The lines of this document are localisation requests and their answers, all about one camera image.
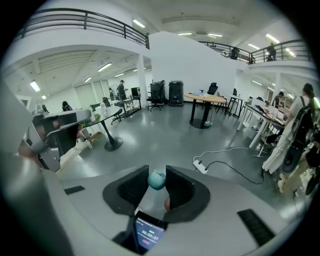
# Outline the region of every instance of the black speaker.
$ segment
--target black speaker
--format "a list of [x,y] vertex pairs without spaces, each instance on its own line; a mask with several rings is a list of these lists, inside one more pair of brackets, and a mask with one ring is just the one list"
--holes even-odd
[[171,81],[169,83],[169,106],[182,107],[184,105],[184,82]]

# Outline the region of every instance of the monitor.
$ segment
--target monitor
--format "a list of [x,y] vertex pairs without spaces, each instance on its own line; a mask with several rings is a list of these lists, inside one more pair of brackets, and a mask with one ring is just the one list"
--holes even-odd
[[141,95],[140,87],[131,88],[131,95],[132,95],[132,97],[140,96]]

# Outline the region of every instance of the blue ball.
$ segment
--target blue ball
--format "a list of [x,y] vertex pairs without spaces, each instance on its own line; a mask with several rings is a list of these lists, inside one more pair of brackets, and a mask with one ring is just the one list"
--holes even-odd
[[161,190],[166,185],[166,175],[163,172],[153,171],[149,174],[148,185],[154,190]]

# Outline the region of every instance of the floor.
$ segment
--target floor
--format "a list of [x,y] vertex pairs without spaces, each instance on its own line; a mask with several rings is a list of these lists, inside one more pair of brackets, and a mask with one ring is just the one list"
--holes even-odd
[[[117,172],[130,167],[149,165],[150,170],[165,169],[173,165],[194,170],[193,157],[205,151],[229,150],[236,147],[249,147],[251,140],[242,131],[237,131],[239,120],[233,116],[213,113],[212,126],[209,129],[197,129],[189,124],[192,104],[184,107],[165,106],[162,111],[152,112],[142,109],[132,116],[106,125],[113,137],[121,137],[123,145],[113,152],[104,150],[108,138],[104,134],[95,141],[93,148],[86,147],[58,174],[61,180],[79,179]],[[201,118],[203,110],[197,106],[195,118]],[[236,149],[230,152],[207,153],[198,160],[207,166],[213,161],[228,163],[238,172],[255,183],[262,182],[261,166],[268,154],[261,158],[253,157],[259,152]],[[214,163],[207,175],[225,179],[245,187],[267,202],[280,215],[292,221],[301,217],[310,203],[310,198],[298,191],[293,198],[291,192],[280,194],[277,187],[278,173],[266,174],[262,184],[254,184],[222,163]]]

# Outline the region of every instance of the timer display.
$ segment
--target timer display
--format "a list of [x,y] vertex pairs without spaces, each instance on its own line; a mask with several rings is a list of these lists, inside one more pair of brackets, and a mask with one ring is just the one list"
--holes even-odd
[[135,221],[135,230],[139,245],[147,250],[155,246],[165,233],[163,228],[155,226],[139,217]]

